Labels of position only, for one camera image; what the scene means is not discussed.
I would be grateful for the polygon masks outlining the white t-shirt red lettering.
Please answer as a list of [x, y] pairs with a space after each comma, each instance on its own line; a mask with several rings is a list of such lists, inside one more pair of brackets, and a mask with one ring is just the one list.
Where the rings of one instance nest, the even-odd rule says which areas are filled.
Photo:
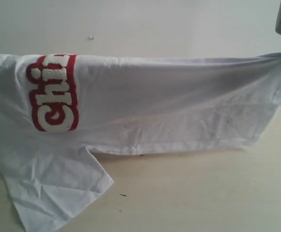
[[25, 230], [53, 232], [112, 185], [93, 153], [253, 145], [280, 105], [281, 53], [0, 54], [0, 171]]

